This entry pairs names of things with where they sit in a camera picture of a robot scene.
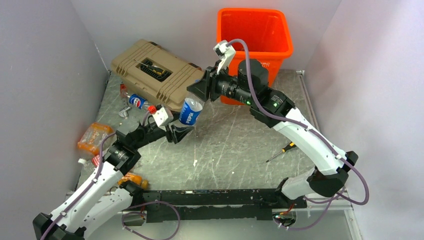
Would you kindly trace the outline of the pepsi bottle large blue label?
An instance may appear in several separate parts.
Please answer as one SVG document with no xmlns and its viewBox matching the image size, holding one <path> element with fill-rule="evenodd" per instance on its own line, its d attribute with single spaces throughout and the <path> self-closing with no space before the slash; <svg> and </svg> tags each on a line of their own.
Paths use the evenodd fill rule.
<svg viewBox="0 0 424 240">
<path fill-rule="evenodd" d="M 178 119 L 174 122 L 176 127 L 193 127 L 199 118 L 205 102 L 195 94 L 188 92 L 182 105 Z"/>
</svg>

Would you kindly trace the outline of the large orange bottle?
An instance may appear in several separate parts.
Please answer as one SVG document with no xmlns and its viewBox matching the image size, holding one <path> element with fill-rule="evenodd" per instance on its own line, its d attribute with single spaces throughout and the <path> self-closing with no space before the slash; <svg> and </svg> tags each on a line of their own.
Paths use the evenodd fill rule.
<svg viewBox="0 0 424 240">
<path fill-rule="evenodd" d="M 99 154 L 102 140 L 114 132 L 109 125 L 92 123 L 77 142 L 77 149 L 82 159 L 91 159 Z"/>
</svg>

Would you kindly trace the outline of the red label clear bottle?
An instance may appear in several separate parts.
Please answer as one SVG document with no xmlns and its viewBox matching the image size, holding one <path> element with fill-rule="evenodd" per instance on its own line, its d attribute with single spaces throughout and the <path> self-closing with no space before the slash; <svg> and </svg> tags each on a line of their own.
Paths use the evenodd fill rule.
<svg viewBox="0 0 424 240">
<path fill-rule="evenodd" d="M 90 160 L 88 160 L 87 158 L 79 158 L 77 162 L 81 165 L 85 165 L 88 162 L 91 162 L 95 167 L 97 167 L 100 163 L 100 156 L 97 154 L 94 157 L 92 157 Z"/>
</svg>

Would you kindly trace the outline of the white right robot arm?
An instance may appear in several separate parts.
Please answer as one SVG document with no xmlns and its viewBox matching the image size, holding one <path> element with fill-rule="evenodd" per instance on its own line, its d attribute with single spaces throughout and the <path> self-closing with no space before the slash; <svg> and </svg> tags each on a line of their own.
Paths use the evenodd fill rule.
<svg viewBox="0 0 424 240">
<path fill-rule="evenodd" d="M 218 67 L 208 67 L 201 79 L 187 87 L 187 91 L 206 102 L 220 96 L 236 100 L 249 106 L 252 116 L 259 122 L 290 139 L 314 163 L 308 172 L 280 182 L 275 194 L 276 203 L 289 207 L 296 198 L 311 193 L 333 197 L 346 183 L 350 167 L 358 155 L 344 151 L 329 142 L 302 115 L 294 102 L 279 90 L 268 86 L 269 71 L 256 60 L 251 59 L 250 71 L 254 92 L 248 85 L 246 62 L 238 65 L 237 76 Z"/>
</svg>

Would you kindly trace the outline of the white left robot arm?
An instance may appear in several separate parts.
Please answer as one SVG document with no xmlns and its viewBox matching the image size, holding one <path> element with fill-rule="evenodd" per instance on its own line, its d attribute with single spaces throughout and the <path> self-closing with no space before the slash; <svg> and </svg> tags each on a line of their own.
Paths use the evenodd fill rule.
<svg viewBox="0 0 424 240">
<path fill-rule="evenodd" d="M 51 213 L 40 213 L 32 224 L 38 240 L 85 240 L 103 223 L 122 210 L 137 210 L 144 205 L 144 190 L 128 180 L 115 193 L 107 195 L 139 161 L 139 149 L 161 138 L 179 143 L 194 127 L 168 125 L 122 125 L 90 177 Z"/>
</svg>

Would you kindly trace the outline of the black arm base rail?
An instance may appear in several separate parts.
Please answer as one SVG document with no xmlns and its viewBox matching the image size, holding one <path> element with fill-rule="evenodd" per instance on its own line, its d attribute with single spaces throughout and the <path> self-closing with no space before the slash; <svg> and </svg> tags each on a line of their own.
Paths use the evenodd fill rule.
<svg viewBox="0 0 424 240">
<path fill-rule="evenodd" d="M 284 200 L 273 188 L 147 190 L 132 200 L 127 211 L 144 210 L 148 223 L 244 218 L 270 221 L 281 211 L 306 207 L 302 197 Z"/>
</svg>

